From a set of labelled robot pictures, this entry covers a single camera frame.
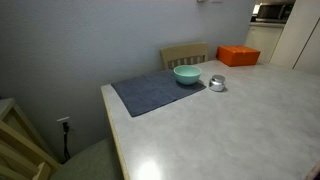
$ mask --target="teal bowl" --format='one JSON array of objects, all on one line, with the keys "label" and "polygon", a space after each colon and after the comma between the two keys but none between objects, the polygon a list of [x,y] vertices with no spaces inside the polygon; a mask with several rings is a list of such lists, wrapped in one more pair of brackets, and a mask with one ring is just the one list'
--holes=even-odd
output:
[{"label": "teal bowl", "polygon": [[181,65],[175,67],[173,72],[176,80],[179,83],[191,85],[199,80],[202,70],[195,66]]}]

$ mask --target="white cabinet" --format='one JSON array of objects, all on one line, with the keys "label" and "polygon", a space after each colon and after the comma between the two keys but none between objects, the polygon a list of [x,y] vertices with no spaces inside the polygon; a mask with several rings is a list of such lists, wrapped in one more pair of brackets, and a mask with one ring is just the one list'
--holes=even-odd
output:
[{"label": "white cabinet", "polygon": [[245,46],[261,52],[258,60],[259,62],[270,62],[282,30],[283,27],[250,25]]},{"label": "white cabinet", "polygon": [[[305,71],[305,67],[302,66],[305,66],[306,63],[299,62],[298,65],[297,61],[299,57],[300,60],[306,59],[307,54],[309,54],[306,52],[309,51],[311,53],[312,46],[307,45],[307,43],[315,38],[315,36],[311,37],[311,34],[320,17],[319,9],[319,0],[296,0],[286,27],[284,28],[278,45],[273,53],[271,59],[272,64],[289,69],[294,68],[296,65],[297,69],[300,68],[300,70]],[[304,48],[307,48],[307,50],[303,55],[302,51]],[[313,49],[313,52],[318,51],[319,45],[315,44]]]},{"label": "white cabinet", "polygon": [[294,69],[307,73],[320,75],[320,25],[319,21],[303,49]]}]

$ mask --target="gray wall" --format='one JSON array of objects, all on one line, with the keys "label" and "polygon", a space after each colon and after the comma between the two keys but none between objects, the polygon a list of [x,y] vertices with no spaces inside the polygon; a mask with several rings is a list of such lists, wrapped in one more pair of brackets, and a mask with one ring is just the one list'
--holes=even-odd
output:
[{"label": "gray wall", "polygon": [[63,159],[106,136],[100,86],[158,71],[162,46],[243,44],[255,0],[1,0],[0,96],[15,97]]}]

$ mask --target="gray placemat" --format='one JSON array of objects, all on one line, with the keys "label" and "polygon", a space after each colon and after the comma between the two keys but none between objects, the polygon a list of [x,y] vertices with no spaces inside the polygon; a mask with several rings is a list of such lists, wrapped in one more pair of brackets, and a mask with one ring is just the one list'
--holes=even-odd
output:
[{"label": "gray placemat", "polygon": [[172,70],[112,83],[111,86],[116,90],[132,117],[206,88],[200,83],[185,86],[176,82]]}]

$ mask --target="white table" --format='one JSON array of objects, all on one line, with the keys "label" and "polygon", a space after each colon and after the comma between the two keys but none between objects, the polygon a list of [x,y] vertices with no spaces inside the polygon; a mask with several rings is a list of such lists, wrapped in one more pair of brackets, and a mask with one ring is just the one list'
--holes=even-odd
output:
[{"label": "white table", "polygon": [[110,86],[102,93],[120,162],[132,180],[302,179],[320,160],[320,77],[271,64],[198,64],[206,88],[132,118]]}]

